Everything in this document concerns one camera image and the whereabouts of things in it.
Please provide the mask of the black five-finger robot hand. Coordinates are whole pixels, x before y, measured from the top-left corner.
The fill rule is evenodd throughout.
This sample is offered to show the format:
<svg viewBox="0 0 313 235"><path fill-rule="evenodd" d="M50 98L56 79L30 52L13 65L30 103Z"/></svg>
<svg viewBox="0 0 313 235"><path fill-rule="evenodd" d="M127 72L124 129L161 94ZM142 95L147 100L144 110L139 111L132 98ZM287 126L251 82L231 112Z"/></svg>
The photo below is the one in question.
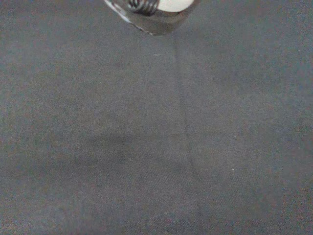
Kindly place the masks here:
<svg viewBox="0 0 313 235"><path fill-rule="evenodd" d="M192 9L199 0L128 0L128 8L135 14L175 16Z"/></svg>

